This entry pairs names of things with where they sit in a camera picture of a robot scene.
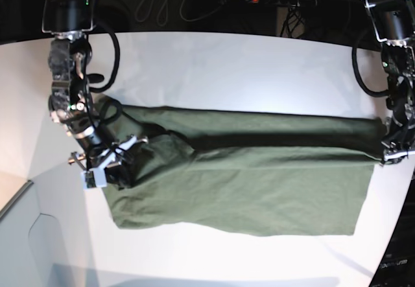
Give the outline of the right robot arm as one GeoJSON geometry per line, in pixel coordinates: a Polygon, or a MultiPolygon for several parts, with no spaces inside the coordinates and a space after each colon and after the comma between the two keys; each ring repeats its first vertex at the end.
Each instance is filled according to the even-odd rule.
{"type": "Polygon", "coordinates": [[[110,131],[109,124],[123,113],[118,101],[108,100],[100,110],[95,108],[92,94],[103,93],[113,85],[121,58],[114,31],[95,19],[95,2],[45,0],[41,29],[53,35],[48,57],[52,74],[49,113],[83,150],[73,152],[68,163],[82,169],[85,188],[115,185],[120,190],[129,189],[136,184],[133,149],[147,139],[130,135],[120,141],[110,131]],[[98,25],[110,35],[115,54],[112,73],[102,87],[97,84],[104,81],[104,76],[87,72],[93,56],[88,37],[98,25]]]}

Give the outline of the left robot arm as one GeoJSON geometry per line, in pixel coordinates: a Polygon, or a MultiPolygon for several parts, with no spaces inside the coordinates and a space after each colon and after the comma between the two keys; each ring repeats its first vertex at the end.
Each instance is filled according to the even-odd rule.
{"type": "Polygon", "coordinates": [[[413,0],[361,0],[372,22],[353,44],[353,72],[361,89],[371,97],[386,99],[391,116],[383,137],[383,164],[397,164],[414,155],[414,2],[413,0]],[[381,48],[387,89],[372,91],[363,82],[357,65],[357,47],[373,31],[381,48]]]}

